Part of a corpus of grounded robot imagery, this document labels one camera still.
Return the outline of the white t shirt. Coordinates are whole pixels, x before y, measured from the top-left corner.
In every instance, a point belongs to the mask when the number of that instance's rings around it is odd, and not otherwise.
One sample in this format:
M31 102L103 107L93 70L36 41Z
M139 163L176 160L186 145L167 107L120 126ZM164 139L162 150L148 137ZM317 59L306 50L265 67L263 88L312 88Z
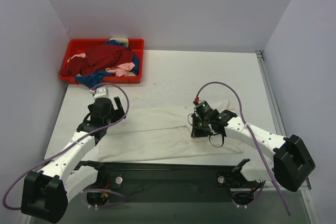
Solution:
M242 143L229 137L192 138L192 112L191 106L131 109L99 142L98 160L139 162L243 152Z

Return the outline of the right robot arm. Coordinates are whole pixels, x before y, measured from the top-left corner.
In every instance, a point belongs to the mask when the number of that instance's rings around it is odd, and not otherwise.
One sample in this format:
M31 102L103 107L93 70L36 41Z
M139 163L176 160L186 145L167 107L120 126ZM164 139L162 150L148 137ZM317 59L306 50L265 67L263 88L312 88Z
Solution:
M233 172L233 182L245 186L255 180L276 180L288 191L296 192L315 169L316 165L302 138L273 134L245 123L236 113L212 109L207 101L194 103L192 137L221 136L231 138L260 150L266 168L262 172L257 163L248 160Z

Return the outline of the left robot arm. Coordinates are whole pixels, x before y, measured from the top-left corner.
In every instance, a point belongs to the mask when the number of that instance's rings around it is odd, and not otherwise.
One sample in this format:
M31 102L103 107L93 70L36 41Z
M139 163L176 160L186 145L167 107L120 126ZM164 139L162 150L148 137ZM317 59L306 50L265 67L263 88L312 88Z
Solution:
M95 98L88 110L60 155L25 176L20 207L23 214L57 223L68 203L85 188L103 189L111 184L102 163L81 160L96 147L110 126L125 119L125 111L119 97Z

